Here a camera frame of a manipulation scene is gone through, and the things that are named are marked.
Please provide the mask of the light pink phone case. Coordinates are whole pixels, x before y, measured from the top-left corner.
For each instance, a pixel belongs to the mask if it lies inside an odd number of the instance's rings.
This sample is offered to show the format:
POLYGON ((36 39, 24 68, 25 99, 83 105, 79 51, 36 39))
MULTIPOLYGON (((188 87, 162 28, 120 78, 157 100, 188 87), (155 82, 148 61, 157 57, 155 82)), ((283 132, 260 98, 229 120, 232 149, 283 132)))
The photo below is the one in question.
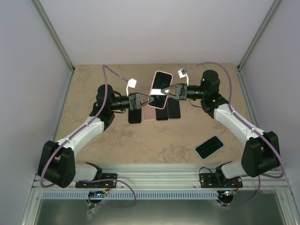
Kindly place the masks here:
POLYGON ((155 108, 146 105, 145 107, 142 108, 142 118, 144 121, 149 121, 149 120, 155 120, 156 119, 156 112, 155 108))

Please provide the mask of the black phone case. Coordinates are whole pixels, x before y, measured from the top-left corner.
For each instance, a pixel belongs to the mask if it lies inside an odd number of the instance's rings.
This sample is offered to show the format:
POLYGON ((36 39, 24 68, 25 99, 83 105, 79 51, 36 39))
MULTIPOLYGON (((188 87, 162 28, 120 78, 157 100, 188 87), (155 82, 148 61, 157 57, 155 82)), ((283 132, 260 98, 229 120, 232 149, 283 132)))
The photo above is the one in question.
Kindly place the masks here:
POLYGON ((129 110, 128 111, 128 122, 129 124, 139 124, 142 122, 142 110, 129 110))

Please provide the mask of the black smartphone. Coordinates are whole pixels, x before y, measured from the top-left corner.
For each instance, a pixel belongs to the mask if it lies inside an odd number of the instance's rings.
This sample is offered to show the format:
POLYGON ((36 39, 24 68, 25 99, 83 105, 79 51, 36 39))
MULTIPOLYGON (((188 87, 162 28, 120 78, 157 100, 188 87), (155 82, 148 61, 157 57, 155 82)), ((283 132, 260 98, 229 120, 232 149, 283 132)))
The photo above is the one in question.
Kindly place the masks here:
POLYGON ((155 114, 156 114, 156 120, 157 121, 166 121, 169 119, 168 116, 168 108, 165 107, 164 109, 155 109, 155 114))

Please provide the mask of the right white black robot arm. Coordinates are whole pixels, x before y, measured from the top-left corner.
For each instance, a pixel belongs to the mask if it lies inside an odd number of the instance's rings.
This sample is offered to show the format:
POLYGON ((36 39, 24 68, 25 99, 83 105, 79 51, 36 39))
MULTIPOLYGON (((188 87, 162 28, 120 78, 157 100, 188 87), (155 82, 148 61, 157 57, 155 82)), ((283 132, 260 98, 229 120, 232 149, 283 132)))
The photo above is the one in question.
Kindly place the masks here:
POLYGON ((278 136, 265 132, 237 113, 229 100, 219 93, 220 79, 214 70, 203 72, 200 85, 178 83, 161 89, 161 93, 176 100, 199 99, 202 109, 229 129, 244 145, 240 160, 220 165, 214 172, 214 181, 226 187, 235 178, 265 175, 282 164, 278 136))

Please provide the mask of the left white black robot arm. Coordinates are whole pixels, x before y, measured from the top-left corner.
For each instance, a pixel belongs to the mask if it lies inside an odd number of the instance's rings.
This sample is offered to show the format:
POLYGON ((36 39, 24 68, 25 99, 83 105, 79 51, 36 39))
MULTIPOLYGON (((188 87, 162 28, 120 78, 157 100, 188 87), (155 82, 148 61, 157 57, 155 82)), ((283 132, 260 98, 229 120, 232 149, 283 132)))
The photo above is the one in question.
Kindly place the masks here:
POLYGON ((66 137, 44 144, 38 176, 42 181, 47 180, 52 186, 61 188, 68 187, 72 182, 100 186, 103 181, 102 168, 89 162, 76 164, 75 157, 94 137, 107 130, 115 118, 115 111, 139 111, 153 101, 153 96, 138 92, 122 96, 111 85, 101 85, 86 121, 66 137))

